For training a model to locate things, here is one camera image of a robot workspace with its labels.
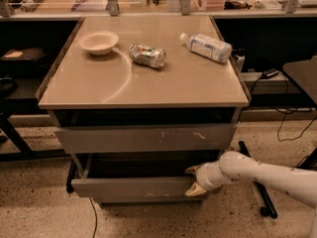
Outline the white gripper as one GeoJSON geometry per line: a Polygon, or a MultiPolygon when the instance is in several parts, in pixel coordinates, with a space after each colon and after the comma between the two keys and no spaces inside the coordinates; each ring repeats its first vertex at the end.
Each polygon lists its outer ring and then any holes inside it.
{"type": "Polygon", "coordinates": [[[203,195],[207,191],[231,182],[231,179],[222,173],[219,162],[191,166],[185,170],[185,173],[196,176],[196,182],[185,193],[188,197],[203,195]]]}

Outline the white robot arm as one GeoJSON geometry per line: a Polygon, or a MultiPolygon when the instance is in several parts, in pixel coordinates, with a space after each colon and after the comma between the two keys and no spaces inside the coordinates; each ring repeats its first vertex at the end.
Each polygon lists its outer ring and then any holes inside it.
{"type": "Polygon", "coordinates": [[[257,181],[317,208],[316,171],[265,164],[236,151],[225,152],[216,162],[192,166],[185,171],[196,177],[185,193],[188,197],[204,194],[223,184],[257,181]]]}

